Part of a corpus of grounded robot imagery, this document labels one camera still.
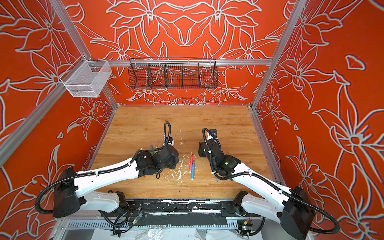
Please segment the pink pen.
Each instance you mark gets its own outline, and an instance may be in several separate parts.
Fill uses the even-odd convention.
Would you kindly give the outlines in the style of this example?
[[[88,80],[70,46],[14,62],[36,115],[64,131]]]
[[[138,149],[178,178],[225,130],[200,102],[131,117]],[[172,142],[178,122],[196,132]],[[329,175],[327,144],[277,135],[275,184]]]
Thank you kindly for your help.
[[[191,174],[192,171],[193,171],[193,162],[194,162],[194,155],[191,154],[191,158],[190,158],[190,166],[189,166],[189,173]]]

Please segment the blue pen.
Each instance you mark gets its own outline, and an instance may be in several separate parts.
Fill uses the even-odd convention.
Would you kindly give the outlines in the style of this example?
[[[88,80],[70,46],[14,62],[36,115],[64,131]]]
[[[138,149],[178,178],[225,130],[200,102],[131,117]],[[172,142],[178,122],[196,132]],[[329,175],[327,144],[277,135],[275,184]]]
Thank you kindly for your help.
[[[196,167],[196,163],[195,163],[195,161],[193,161],[193,163],[192,163],[192,171],[191,171],[191,180],[192,181],[195,179],[195,167]]]

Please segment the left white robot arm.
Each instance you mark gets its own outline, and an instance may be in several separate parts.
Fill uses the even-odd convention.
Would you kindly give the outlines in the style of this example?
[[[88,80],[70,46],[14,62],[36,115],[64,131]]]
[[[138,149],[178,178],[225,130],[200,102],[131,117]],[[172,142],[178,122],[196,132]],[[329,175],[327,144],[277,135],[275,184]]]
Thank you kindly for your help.
[[[95,210],[111,213],[127,207],[125,196],[116,192],[105,194],[98,189],[117,182],[156,175],[168,168],[175,169],[179,153],[167,145],[159,151],[138,150],[132,158],[93,171],[64,170],[54,183],[54,218],[63,218],[77,211]]]

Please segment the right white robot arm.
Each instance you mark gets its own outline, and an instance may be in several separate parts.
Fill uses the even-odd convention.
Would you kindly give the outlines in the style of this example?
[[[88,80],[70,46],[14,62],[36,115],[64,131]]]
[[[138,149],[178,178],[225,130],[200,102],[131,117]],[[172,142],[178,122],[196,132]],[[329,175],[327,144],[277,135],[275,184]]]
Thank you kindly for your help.
[[[261,196],[258,199],[248,193],[239,193],[236,200],[243,210],[280,224],[296,240],[306,239],[316,214],[303,189],[291,189],[263,177],[239,159],[225,155],[219,141],[212,137],[199,144],[199,156],[209,160],[211,170],[219,180],[234,181]]]

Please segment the white mesh basket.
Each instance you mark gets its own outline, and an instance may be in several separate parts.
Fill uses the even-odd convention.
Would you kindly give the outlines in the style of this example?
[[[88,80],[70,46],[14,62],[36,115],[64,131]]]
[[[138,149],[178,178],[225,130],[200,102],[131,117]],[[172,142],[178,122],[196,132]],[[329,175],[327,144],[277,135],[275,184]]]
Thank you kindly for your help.
[[[90,66],[88,61],[80,61],[60,78],[66,90],[74,98],[97,98],[112,74],[108,61],[101,66]]]

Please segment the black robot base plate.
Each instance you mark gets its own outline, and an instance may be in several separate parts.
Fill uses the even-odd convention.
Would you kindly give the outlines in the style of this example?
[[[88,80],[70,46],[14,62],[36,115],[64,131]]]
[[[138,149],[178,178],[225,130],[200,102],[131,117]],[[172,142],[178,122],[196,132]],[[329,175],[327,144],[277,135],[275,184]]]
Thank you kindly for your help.
[[[136,199],[128,200],[125,209],[104,213],[112,223],[128,220],[121,228],[136,224],[149,225],[224,225],[229,219],[238,225],[256,217],[234,204],[232,199]]]

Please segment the horizontal aluminium frame rail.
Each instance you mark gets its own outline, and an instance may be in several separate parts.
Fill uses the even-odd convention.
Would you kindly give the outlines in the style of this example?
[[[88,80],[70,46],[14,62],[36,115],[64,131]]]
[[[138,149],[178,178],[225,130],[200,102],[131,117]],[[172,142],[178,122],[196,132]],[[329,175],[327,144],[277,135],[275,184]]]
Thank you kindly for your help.
[[[109,60],[109,61],[87,61],[90,67],[102,67],[105,62],[108,62],[110,67],[129,67],[130,64],[205,64],[213,63],[218,67],[226,66],[270,66],[272,59],[219,59],[219,60],[203,60],[203,59],[179,59],[179,60],[137,60],[128,61]]]

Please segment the left aluminium frame rail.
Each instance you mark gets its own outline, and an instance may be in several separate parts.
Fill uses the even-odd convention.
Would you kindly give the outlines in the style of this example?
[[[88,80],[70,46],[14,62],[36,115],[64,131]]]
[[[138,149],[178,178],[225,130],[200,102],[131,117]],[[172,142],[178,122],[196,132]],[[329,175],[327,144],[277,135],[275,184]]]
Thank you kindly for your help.
[[[17,150],[32,130],[40,123],[56,102],[67,92],[63,83],[59,84],[48,96],[22,121],[16,130],[1,145],[1,167]]]

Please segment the right aluminium frame post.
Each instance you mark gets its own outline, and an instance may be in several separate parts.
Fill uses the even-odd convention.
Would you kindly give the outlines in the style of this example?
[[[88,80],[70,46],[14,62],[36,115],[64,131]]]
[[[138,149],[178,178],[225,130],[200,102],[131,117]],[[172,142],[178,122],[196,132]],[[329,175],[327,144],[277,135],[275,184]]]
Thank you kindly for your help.
[[[307,1],[305,1],[305,0],[299,0],[299,1],[296,1],[296,3],[295,3],[293,11],[287,20],[285,29],[282,33],[280,41],[279,41],[277,48],[274,52],[274,55],[272,58],[272,63],[267,68],[266,73],[265,73],[261,83],[259,84],[258,91],[254,97],[252,104],[251,104],[251,109],[253,111],[256,111],[256,108],[257,108],[257,106],[261,100],[263,92],[267,88],[267,84],[268,84],[269,80],[271,79],[272,74],[274,73],[274,71],[275,71],[275,69],[279,63],[281,56],[283,55],[283,51],[288,44],[288,40],[289,40],[289,38],[290,38],[290,36],[291,36],[291,34],[292,34],[296,24],[297,24],[297,21],[299,20],[299,17],[301,15],[302,11],[304,10],[306,4],[307,4]]]

